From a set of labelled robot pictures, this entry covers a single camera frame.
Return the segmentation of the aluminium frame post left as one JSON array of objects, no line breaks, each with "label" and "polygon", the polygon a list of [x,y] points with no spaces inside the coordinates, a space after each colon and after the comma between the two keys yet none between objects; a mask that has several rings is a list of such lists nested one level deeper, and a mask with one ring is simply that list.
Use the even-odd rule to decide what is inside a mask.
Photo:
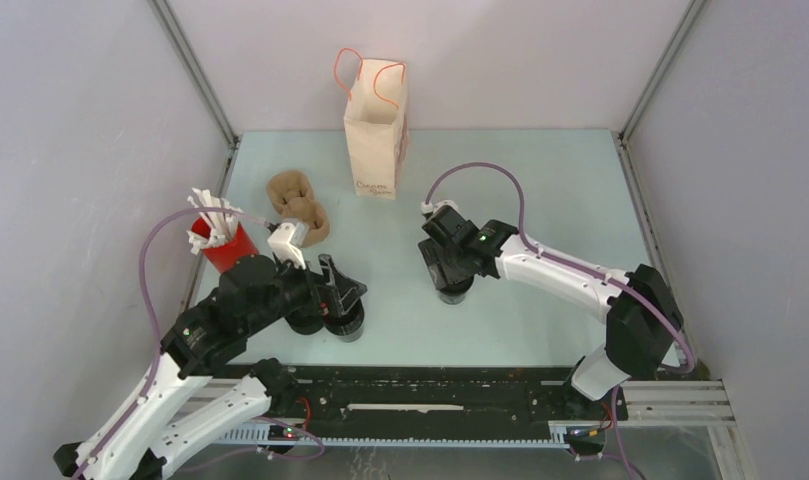
[{"label": "aluminium frame post left", "polygon": [[176,51],[193,87],[201,97],[228,148],[235,149],[239,143],[239,136],[228,119],[227,113],[201,61],[196,55],[194,47],[185,33],[171,2],[167,0],[150,0],[148,4],[151,6],[158,22],[165,30],[167,38]]}]

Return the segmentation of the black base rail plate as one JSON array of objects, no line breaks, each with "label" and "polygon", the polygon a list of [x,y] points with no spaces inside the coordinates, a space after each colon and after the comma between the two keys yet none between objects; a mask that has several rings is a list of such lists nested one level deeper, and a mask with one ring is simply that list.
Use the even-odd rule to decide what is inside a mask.
[{"label": "black base rail plate", "polygon": [[622,393],[588,400],[564,367],[292,366],[272,417],[326,442],[561,443],[628,418]]}]

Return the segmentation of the brown pulp cup carrier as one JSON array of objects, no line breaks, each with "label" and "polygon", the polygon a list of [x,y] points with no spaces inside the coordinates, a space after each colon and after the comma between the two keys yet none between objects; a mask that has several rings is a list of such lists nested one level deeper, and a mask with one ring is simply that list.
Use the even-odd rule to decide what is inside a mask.
[{"label": "brown pulp cup carrier", "polygon": [[315,198],[308,176],[300,170],[287,170],[274,175],[266,185],[266,193],[282,219],[300,220],[308,227],[302,247],[324,241],[331,224],[326,209]]}]

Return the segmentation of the aluminium frame post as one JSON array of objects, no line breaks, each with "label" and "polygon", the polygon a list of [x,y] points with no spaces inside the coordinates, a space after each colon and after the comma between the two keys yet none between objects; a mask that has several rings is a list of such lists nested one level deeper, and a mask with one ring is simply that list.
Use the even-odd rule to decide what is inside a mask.
[{"label": "aluminium frame post", "polygon": [[148,4],[151,6],[158,22],[165,30],[167,38],[176,51],[193,87],[201,97],[228,148],[235,149],[239,143],[239,136],[228,119],[227,113],[201,61],[196,55],[194,47],[185,33],[171,2],[167,0],[150,0]]},{"label": "aluminium frame post", "polygon": [[619,139],[627,145],[634,136],[637,128],[641,124],[646,112],[656,98],[671,68],[676,63],[689,36],[700,21],[709,0],[691,0],[679,20],[671,38],[657,61],[648,81],[640,93],[633,109],[628,115],[622,129],[619,132]]}]

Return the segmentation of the black cup stack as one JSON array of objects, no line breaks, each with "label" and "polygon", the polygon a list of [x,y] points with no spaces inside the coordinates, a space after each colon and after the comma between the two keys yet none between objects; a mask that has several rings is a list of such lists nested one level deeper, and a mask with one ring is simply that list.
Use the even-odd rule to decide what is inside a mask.
[{"label": "black cup stack", "polygon": [[364,319],[364,308],[361,304],[358,304],[342,317],[326,318],[324,325],[326,330],[340,341],[351,343],[358,340],[362,335]]}]

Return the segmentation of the aluminium frame post right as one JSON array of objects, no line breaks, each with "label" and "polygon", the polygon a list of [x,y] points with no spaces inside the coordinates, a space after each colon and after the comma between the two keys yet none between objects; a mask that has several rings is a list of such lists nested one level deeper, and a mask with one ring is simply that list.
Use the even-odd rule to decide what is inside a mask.
[{"label": "aluminium frame post right", "polygon": [[640,93],[633,109],[628,115],[622,129],[619,132],[619,139],[627,145],[634,136],[637,128],[641,124],[646,112],[656,98],[671,68],[676,63],[689,36],[700,21],[709,0],[691,0],[679,20],[671,38],[657,61],[648,81]]}]

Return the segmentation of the white paper bag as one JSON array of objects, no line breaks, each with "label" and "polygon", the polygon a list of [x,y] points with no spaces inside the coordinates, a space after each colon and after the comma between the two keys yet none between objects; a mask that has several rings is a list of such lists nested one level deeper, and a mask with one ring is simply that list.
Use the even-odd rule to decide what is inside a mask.
[{"label": "white paper bag", "polygon": [[[339,76],[346,53],[358,59],[351,86]],[[408,66],[365,58],[346,47],[338,52],[333,73],[347,93],[343,122],[355,193],[394,200],[409,145]]]}]

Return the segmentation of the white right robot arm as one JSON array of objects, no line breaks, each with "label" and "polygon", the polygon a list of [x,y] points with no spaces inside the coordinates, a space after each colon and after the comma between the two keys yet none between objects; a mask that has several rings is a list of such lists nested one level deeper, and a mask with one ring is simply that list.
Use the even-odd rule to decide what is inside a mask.
[{"label": "white right robot arm", "polygon": [[604,343],[579,361],[561,392],[571,416],[590,416],[615,386],[651,380],[664,368],[682,315],[655,268],[609,269],[532,242],[498,220],[478,227],[452,201],[424,203],[421,211],[428,237],[418,248],[443,302],[461,303],[476,277],[492,277],[554,294],[604,325]]}]

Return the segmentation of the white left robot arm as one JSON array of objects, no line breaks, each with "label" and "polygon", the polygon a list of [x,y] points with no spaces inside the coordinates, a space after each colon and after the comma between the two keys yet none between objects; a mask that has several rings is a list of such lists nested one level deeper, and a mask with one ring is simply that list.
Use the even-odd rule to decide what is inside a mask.
[{"label": "white left robot arm", "polygon": [[159,362],[128,404],[91,438],[53,455],[70,479],[167,479],[227,431],[253,417],[284,416],[297,382],[274,358],[252,365],[226,394],[178,418],[194,393],[247,349],[249,339],[284,319],[301,334],[321,328],[354,339],[365,312],[365,284],[342,274],[331,256],[320,272],[248,255],[221,274],[217,288],[183,312],[161,341]]}]

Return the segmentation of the red cup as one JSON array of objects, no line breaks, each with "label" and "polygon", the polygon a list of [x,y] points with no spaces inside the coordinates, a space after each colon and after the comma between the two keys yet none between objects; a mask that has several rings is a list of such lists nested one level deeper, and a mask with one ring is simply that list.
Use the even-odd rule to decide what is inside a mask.
[{"label": "red cup", "polygon": [[206,240],[209,239],[210,233],[211,229],[203,218],[198,218],[187,232],[192,245],[191,252],[193,254],[202,253],[219,273],[224,273],[231,269],[241,258],[259,253],[258,248],[241,223],[237,225],[235,235],[225,243],[205,248],[204,245]]}]

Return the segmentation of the black takeout cup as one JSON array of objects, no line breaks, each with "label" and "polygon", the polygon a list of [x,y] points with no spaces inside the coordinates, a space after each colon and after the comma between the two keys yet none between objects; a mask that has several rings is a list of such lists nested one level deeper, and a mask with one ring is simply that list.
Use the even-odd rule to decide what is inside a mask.
[{"label": "black takeout cup", "polygon": [[439,289],[437,294],[444,304],[454,306],[461,304],[465,300],[470,288],[470,284],[458,283]]}]

